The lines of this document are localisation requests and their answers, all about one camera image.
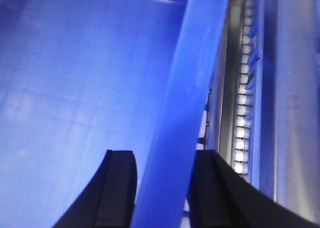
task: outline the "white led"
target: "white led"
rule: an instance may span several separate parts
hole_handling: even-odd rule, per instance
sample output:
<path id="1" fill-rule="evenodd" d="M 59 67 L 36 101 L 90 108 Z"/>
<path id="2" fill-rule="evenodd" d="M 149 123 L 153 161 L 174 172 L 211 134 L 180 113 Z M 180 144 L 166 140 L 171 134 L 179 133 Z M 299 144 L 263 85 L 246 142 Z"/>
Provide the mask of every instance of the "white led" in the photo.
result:
<path id="1" fill-rule="evenodd" d="M 245 9 L 244 16 L 252 17 L 252 14 L 253 14 L 252 9 L 249 9 L 249 8 Z"/>
<path id="2" fill-rule="evenodd" d="M 240 75 L 240 83 L 241 84 L 247 84 L 249 80 L 249 77 L 247 74 L 241 74 Z"/>
<path id="3" fill-rule="evenodd" d="M 245 149 L 245 141 L 243 139 L 235 139 L 234 148 L 238 150 L 244 150 Z"/>
<path id="4" fill-rule="evenodd" d="M 247 162 L 248 161 L 248 152 L 242 150 L 236 150 L 234 152 L 234 160 L 236 162 Z"/>
<path id="5" fill-rule="evenodd" d="M 251 27 L 250 26 L 244 26 L 243 27 L 243 34 L 248 35 L 250 32 Z"/>
<path id="6" fill-rule="evenodd" d="M 244 25 L 245 26 L 252 26 L 252 18 L 251 17 L 244 18 Z"/>
<path id="7" fill-rule="evenodd" d="M 242 64 L 241 65 L 241 73 L 242 74 L 247 74 L 249 72 L 249 65 L 247 64 Z"/>
<path id="8" fill-rule="evenodd" d="M 238 104 L 239 104 L 239 105 L 245 105 L 246 102 L 247 102 L 247 96 L 244 95 L 244 94 L 240 94 L 240 95 L 238 96 Z"/>
<path id="9" fill-rule="evenodd" d="M 242 43 L 244 45 L 249 45 L 250 44 L 250 38 L 247 35 L 242 36 Z"/>
<path id="10" fill-rule="evenodd" d="M 247 94 L 246 85 L 245 84 L 240 84 L 238 92 L 241 95 Z"/>
<path id="11" fill-rule="evenodd" d="M 206 126 L 207 126 L 207 111 L 203 111 L 201 126 L 199 130 L 199 138 L 204 138 L 206 135 Z"/>
<path id="12" fill-rule="evenodd" d="M 236 126 L 237 127 L 244 127 L 246 124 L 246 120 L 243 116 L 236 117 Z"/>
<path id="13" fill-rule="evenodd" d="M 247 174 L 248 173 L 248 164 L 247 163 L 234 163 L 234 171 L 238 174 Z"/>
<path id="14" fill-rule="evenodd" d="M 249 61 L 249 55 L 248 55 L 248 54 L 242 55 L 241 63 L 242 63 L 242 64 L 247 64 L 248 61 Z"/>
<path id="15" fill-rule="evenodd" d="M 252 0 L 246 0 L 245 1 L 245 7 L 246 8 L 251 8 L 251 7 L 253 7 L 253 5 L 254 5 L 254 2 Z"/>
<path id="16" fill-rule="evenodd" d="M 244 44 L 242 46 L 242 54 L 245 54 L 245 55 L 250 54 L 250 45 Z"/>
<path id="17" fill-rule="evenodd" d="M 237 110 L 237 114 L 239 116 L 244 116 L 246 114 L 246 107 L 244 105 L 239 105 L 238 110 Z"/>
<path id="18" fill-rule="evenodd" d="M 198 144 L 196 144 L 195 149 L 196 149 L 197 151 L 203 151 L 203 150 L 205 149 L 205 146 L 204 146 L 204 144 L 198 143 Z"/>
<path id="19" fill-rule="evenodd" d="M 235 128 L 235 137 L 244 138 L 245 137 L 245 129 L 242 127 Z"/>
<path id="20" fill-rule="evenodd" d="M 234 171 L 238 174 L 242 174 L 244 172 L 244 164 L 240 162 L 234 163 Z"/>

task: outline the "gray metal panel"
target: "gray metal panel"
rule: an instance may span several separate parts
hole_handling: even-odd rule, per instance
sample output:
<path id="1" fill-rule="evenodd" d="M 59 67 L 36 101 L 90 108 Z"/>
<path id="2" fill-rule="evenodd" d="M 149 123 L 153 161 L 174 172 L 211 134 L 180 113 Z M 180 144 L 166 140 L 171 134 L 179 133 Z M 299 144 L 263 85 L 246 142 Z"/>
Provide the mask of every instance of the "gray metal panel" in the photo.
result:
<path id="1" fill-rule="evenodd" d="M 319 81 L 314 0 L 278 0 L 276 200 L 320 222 Z"/>

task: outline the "blue plastic rib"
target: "blue plastic rib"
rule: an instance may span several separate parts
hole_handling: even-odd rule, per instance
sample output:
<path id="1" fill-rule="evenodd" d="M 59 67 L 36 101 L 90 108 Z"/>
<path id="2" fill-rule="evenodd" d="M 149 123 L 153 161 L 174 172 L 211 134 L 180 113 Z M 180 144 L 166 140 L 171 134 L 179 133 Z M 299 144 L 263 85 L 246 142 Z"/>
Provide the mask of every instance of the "blue plastic rib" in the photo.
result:
<path id="1" fill-rule="evenodd" d="M 178 228 L 228 0 L 189 0 L 131 228 Z"/>

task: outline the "bin floor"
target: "bin floor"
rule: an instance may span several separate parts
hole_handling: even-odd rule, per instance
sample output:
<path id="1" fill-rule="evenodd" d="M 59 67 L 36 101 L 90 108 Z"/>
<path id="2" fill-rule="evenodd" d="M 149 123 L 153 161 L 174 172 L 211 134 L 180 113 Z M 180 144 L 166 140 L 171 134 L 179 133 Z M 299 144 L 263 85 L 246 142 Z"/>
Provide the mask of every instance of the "bin floor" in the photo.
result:
<path id="1" fill-rule="evenodd" d="M 0 227 L 52 226 L 107 149 L 143 175 L 186 5 L 0 0 Z"/>

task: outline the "led light strip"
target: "led light strip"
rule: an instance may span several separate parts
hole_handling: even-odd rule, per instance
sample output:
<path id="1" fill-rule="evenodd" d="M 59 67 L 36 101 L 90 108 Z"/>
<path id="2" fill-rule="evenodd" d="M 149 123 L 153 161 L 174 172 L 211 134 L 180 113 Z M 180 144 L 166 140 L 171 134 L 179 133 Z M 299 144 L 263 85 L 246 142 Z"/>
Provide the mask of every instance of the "led light strip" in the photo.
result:
<path id="1" fill-rule="evenodd" d="M 234 171 L 249 180 L 248 172 L 248 148 L 250 138 L 251 122 L 246 119 L 252 104 L 252 96 L 247 90 L 249 82 L 249 64 L 250 54 L 252 53 L 251 39 L 249 33 L 253 24 L 253 0 L 245 0 L 243 35 L 241 39 L 241 69 L 238 79 L 238 94 L 236 101 L 236 117 L 234 121 L 234 139 L 233 139 L 233 159 L 232 167 Z"/>

